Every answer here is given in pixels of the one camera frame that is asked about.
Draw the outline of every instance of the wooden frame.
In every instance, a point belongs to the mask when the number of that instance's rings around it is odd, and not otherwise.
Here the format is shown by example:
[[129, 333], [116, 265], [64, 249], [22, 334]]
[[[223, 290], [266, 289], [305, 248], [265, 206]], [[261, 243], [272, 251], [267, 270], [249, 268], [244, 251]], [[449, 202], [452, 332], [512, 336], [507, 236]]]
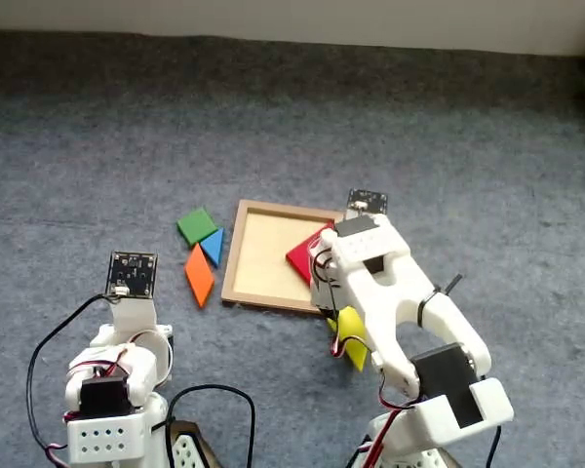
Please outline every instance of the wooden frame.
[[342, 212], [241, 200], [221, 299], [319, 314], [307, 285], [287, 264], [286, 252], [342, 218]]

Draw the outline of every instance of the wire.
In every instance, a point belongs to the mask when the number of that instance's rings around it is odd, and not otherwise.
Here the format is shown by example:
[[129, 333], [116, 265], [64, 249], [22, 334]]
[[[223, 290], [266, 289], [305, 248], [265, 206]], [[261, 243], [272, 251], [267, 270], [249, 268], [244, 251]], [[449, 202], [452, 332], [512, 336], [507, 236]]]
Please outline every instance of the wire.
[[169, 350], [169, 365], [167, 366], [167, 371], [156, 382], [156, 386], [162, 385], [163, 383], [165, 383], [165, 380], [167, 380], [167, 378], [169, 378], [169, 374], [172, 373], [172, 367], [174, 366], [174, 348], [166, 336], [164, 336], [159, 331], [153, 330], [153, 329], [141, 330], [141, 331], [133, 334], [130, 338], [128, 338], [128, 342], [129, 343], [136, 343], [137, 339], [139, 339], [142, 335], [144, 335], [146, 333], [151, 333], [151, 334], [154, 334], [155, 336], [158, 336], [159, 338], [161, 338], [165, 342], [165, 344], [167, 345], [167, 349]]
[[494, 454], [496, 453], [496, 449], [498, 449], [498, 443], [500, 442], [501, 432], [501, 427], [496, 426], [496, 434], [494, 434], [494, 439], [491, 441], [491, 447], [489, 448], [489, 454], [487, 455], [486, 468], [491, 468], [491, 462], [494, 459]]
[[169, 458], [169, 465], [170, 468], [176, 468], [176, 464], [174, 462], [174, 449], [172, 447], [172, 422], [174, 419], [174, 407], [180, 398], [184, 395], [187, 395], [192, 392], [197, 392], [201, 390], [223, 390], [225, 392], [234, 393], [243, 397], [247, 400], [247, 403], [250, 405], [250, 410], [252, 413], [252, 422], [250, 426], [250, 441], [249, 441], [249, 448], [247, 451], [247, 468], [251, 468], [252, 466], [252, 458], [254, 456], [254, 434], [255, 434], [255, 406], [252, 397], [250, 397], [247, 393], [239, 390], [235, 387], [230, 387], [228, 385], [219, 385], [217, 383], [207, 383], [204, 385], [196, 385], [194, 387], [188, 387], [179, 392], [177, 395], [169, 403], [169, 409], [167, 410], [167, 417], [165, 418], [165, 448], [167, 449], [167, 457]]
[[362, 468], [372, 468], [374, 466], [375, 462], [379, 458], [379, 455], [381, 454], [381, 451], [383, 450], [383, 438], [388, 432], [388, 429], [390, 429], [392, 422], [395, 420], [395, 418], [399, 415], [400, 412], [401, 411], [399, 409], [394, 409], [390, 411], [388, 419], [386, 419], [386, 423], [383, 425], [381, 431], [372, 442], [372, 446], [370, 446], [369, 454], [367, 455], [367, 459], [364, 461], [364, 465], [362, 465]]
[[26, 412], [28, 414], [28, 424], [30, 425], [30, 431], [32, 432], [32, 437], [34, 438], [35, 442], [43, 451], [46, 453], [46, 456], [49, 460], [51, 460], [57, 467], [67, 466], [64, 462], [60, 461], [56, 456], [52, 453], [53, 449], [57, 449], [56, 444], [48, 444], [41, 436], [39, 432], [39, 428], [37, 427], [37, 421], [35, 419], [35, 413], [33, 409], [33, 402], [32, 402], [32, 376], [35, 370], [35, 363], [37, 361], [37, 357], [41, 352], [41, 349], [54, 338], [62, 329], [67, 327], [71, 321], [73, 321], [76, 317], [83, 313], [83, 311], [89, 307], [94, 302], [104, 299], [108, 302], [115, 303], [119, 300], [117, 296], [107, 295], [107, 294], [96, 294], [93, 297], [87, 299], [80, 307], [78, 307], [69, 317], [63, 320], [58, 326], [50, 331], [50, 333], [41, 340], [41, 342], [37, 345], [37, 347], [32, 352], [32, 356], [30, 357], [30, 363], [28, 364], [28, 373], [26, 375]]
[[125, 375], [128, 375], [128, 372], [121, 367], [118, 364], [119, 358], [117, 359], [117, 361], [107, 361], [105, 359], [97, 359], [97, 360], [92, 360], [92, 361], [83, 361], [82, 363], [78, 363], [74, 366], [72, 366], [68, 371], [67, 371], [67, 379], [71, 378], [74, 374], [74, 372], [76, 370], [78, 370], [78, 368], [83, 367], [83, 366], [88, 366], [88, 367], [95, 367], [95, 366], [108, 366], [108, 368], [106, 368], [106, 371], [104, 372], [104, 376], [109, 376], [111, 375], [111, 373], [113, 371], [115, 371], [115, 369], [119, 369], [120, 371], [122, 371]]
[[69, 465], [62, 461], [60, 458], [58, 458], [54, 453], [54, 450], [63, 450], [66, 448], [67, 446], [60, 446], [59, 444], [49, 444], [47, 447], [44, 448], [44, 452], [46, 453], [46, 457], [50, 461], [52, 461], [52, 463], [57, 468], [69, 468]]
[[381, 385], [379, 385], [379, 402], [384, 405], [385, 407], [389, 408], [390, 410], [411, 410], [412, 408], [414, 408], [414, 404], [418, 403], [420, 401], [420, 399], [416, 399], [413, 400], [410, 403], [407, 403], [405, 405], [395, 405], [394, 403], [388, 402], [386, 399], [383, 398], [383, 387], [385, 386], [386, 383], [386, 374], [383, 372], [383, 370], [381, 371]]
[[104, 377], [108, 377], [110, 375], [112, 375], [115, 370], [117, 368], [123, 370], [123, 368], [121, 366], [119, 366], [119, 360], [124, 356], [124, 354], [126, 354], [126, 352], [128, 352], [128, 348], [124, 348], [122, 349], [119, 354], [117, 355], [117, 359], [115, 360], [115, 362], [112, 364], [112, 366], [110, 366], [105, 372], [104, 372]]
[[[323, 283], [327, 283], [330, 279], [329, 278], [323, 278], [321, 275], [319, 275], [318, 270], [316, 269], [317, 264], [319, 262], [319, 257], [323, 254], [326, 254], [327, 252], [330, 252], [332, 249], [331, 248], [327, 248], [327, 249], [322, 249], [320, 252], [318, 252], [316, 255], [314, 255], [314, 258], [312, 259], [312, 272], [314, 273], [314, 276], [316, 276], [317, 280], [323, 282]], [[328, 261], [331, 260], [332, 258], [330, 257], [328, 260], [324, 261], [320, 266], [321, 268], [323, 268], [325, 265], [328, 264]]]

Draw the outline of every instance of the red wire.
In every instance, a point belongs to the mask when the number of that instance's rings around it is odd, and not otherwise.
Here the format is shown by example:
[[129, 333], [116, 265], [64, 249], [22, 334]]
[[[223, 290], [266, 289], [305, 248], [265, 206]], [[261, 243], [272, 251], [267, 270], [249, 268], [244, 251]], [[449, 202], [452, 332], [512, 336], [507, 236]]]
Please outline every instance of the red wire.
[[117, 359], [115, 360], [115, 362], [113, 363], [113, 365], [108, 368], [106, 370], [106, 372], [104, 373], [105, 377], [108, 377], [109, 375], [112, 375], [112, 373], [115, 372], [115, 369], [117, 369], [117, 367], [119, 366], [119, 360], [121, 359], [121, 357], [126, 354], [126, 351], [128, 351], [126, 348], [122, 349], [121, 353], [119, 353], [119, 355], [117, 356]]
[[387, 400], [385, 400], [383, 398], [383, 387], [384, 387], [384, 385], [386, 383], [386, 374], [382, 372], [381, 373], [381, 376], [382, 376], [382, 378], [381, 378], [381, 385], [379, 386], [379, 395], [378, 395], [378, 397], [379, 397], [379, 402], [382, 405], [384, 405], [385, 407], [389, 408], [390, 410], [408, 410], [413, 403], [416, 403], [416, 400], [414, 400], [413, 402], [407, 403], [404, 406], [399, 406], [399, 405], [395, 405], [394, 403], [390, 403]]
[[388, 432], [388, 429], [390, 429], [392, 422], [400, 412], [400, 409], [390, 411], [390, 415], [388, 416], [386, 423], [383, 425], [381, 432], [379, 432], [374, 442], [372, 443], [372, 446], [370, 447], [369, 454], [367, 455], [367, 459], [364, 461], [362, 468], [372, 468], [374, 466], [375, 462], [379, 458], [379, 455], [381, 454], [381, 451], [383, 450], [383, 438]]

